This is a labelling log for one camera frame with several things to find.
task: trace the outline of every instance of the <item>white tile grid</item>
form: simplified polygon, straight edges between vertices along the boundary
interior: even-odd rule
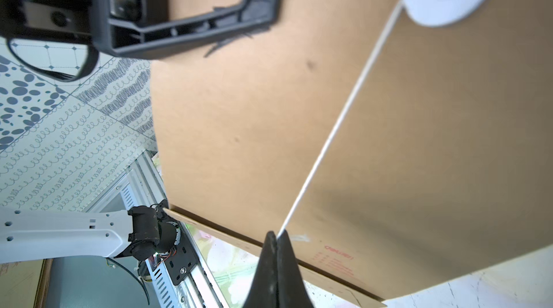
[[[81,211],[155,145],[70,96],[0,152],[0,205]]]
[[[86,45],[68,44],[63,42],[45,42],[38,40],[14,39],[12,49],[22,60],[37,68],[49,69],[68,74],[76,74],[86,57]],[[0,37],[0,55],[21,66],[18,60],[9,52],[5,38]],[[100,53],[93,72],[96,72],[113,57]],[[79,86],[79,81],[60,82],[41,76],[52,84],[57,84],[71,93]]]

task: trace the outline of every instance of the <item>cardboard edge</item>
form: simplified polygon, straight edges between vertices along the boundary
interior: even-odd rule
[[[165,208],[165,212],[172,218],[175,218],[178,221],[184,222],[186,224],[193,225],[194,227],[198,228],[198,230],[201,230],[203,232],[206,232],[212,236],[217,237],[218,239],[225,241],[227,243],[230,243],[231,245],[238,247],[242,250],[245,250],[246,252],[253,254],[255,256],[259,256],[261,253],[262,243],[253,240],[248,239],[247,237],[240,237],[239,234],[234,233],[232,231],[223,231],[219,229],[224,228],[218,228],[214,226],[208,226],[205,222],[200,222],[196,219],[200,218],[192,218],[185,216],[181,213],[172,211],[170,209]],[[361,308],[382,308],[386,307],[385,304],[383,304],[380,300],[377,300],[375,298],[372,298],[362,292],[359,292],[353,288],[348,287],[345,284],[339,283],[335,281],[332,278],[329,278],[321,273],[318,273],[317,271],[307,268],[301,261],[299,261],[299,267],[301,276],[304,280],[307,282],[316,285],[320,287],[323,290],[326,290],[339,298],[343,298],[344,300],[355,304]]]
[[[50,272],[52,272],[53,261],[54,259],[45,259],[42,262],[34,308],[44,308],[46,304],[46,296],[48,294],[48,286],[50,285]]]

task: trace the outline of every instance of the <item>squiggle line pattern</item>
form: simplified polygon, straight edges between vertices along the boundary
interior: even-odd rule
[[[100,111],[109,115],[112,112],[119,110],[123,105],[125,105],[125,103],[127,102],[127,99],[132,95],[138,93],[149,80],[150,80],[150,71],[149,70],[142,71],[135,83],[121,90],[121,92],[117,95],[115,100],[107,104],[106,106],[102,107]]]
[[[125,117],[121,118],[119,122],[123,123],[124,125],[129,125],[130,122],[134,121],[136,118],[140,117],[142,115],[142,112],[144,109],[146,109],[148,106],[151,106],[151,99],[145,99],[142,102],[138,103],[135,106],[135,109],[126,115]]]
[[[141,134],[153,135],[149,63],[136,62],[112,59],[73,93],[81,101],[68,97],[0,153],[1,206],[81,211],[144,149],[156,148]],[[109,116],[116,110],[120,122]]]
[[[79,93],[76,97],[79,98],[80,101],[89,103],[94,98],[101,96],[102,93],[106,91],[107,86],[124,76],[130,66],[136,61],[137,60],[132,59],[120,60],[113,69],[101,74],[99,78],[95,79],[92,87]]]

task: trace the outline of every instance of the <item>black mounting bracket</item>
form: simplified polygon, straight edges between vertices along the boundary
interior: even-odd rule
[[[116,258],[134,256],[142,261],[156,252],[166,253],[173,248],[177,236],[176,228],[158,218],[156,209],[135,206],[127,212],[133,217],[133,232],[129,234],[130,244]]]
[[[280,0],[241,0],[211,13],[169,21],[168,0],[92,0],[94,46],[120,57],[157,59],[266,30]]]
[[[177,236],[177,244],[173,248],[174,250],[164,260],[165,267],[171,277],[171,281],[173,285],[176,286],[190,275],[190,272],[195,265],[200,264],[200,258],[198,257],[198,254],[196,254],[194,246],[192,245],[186,232],[183,230],[184,227],[181,226],[180,222],[168,216],[163,211],[163,207],[169,207],[167,200],[162,201],[156,207],[160,221],[162,223],[170,223],[175,225],[177,233],[179,234]]]

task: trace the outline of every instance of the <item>cardboard box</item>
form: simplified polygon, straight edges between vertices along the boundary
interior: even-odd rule
[[[213,225],[212,223],[210,223],[211,226],[209,226],[207,224],[204,224],[203,222],[197,221],[192,217],[187,217],[170,209],[166,209],[165,212],[167,212],[168,215],[170,215],[172,218],[175,218],[176,220],[193,225],[198,230],[213,235],[218,239],[221,239],[235,247],[249,252],[250,254],[253,254],[255,256],[259,256],[261,254],[261,248],[263,246],[263,243],[261,242],[253,239],[248,239],[244,235],[238,235],[235,232],[225,230],[224,228]],[[336,296],[343,298],[351,303],[354,303],[361,308],[380,308],[386,306],[380,302],[382,301],[382,298],[375,297],[367,292],[359,292],[354,288],[351,288],[351,285],[342,284],[342,280],[333,277],[328,273],[319,273],[317,272],[317,270],[320,271],[319,269],[313,270],[312,267],[307,264],[300,263],[299,267],[302,278],[307,282],[316,285],[328,292],[331,292]]]
[[[268,33],[153,63],[171,209],[278,230],[396,2],[283,0]],[[551,23],[548,0],[403,14],[289,224],[298,259],[388,299],[553,243]]]

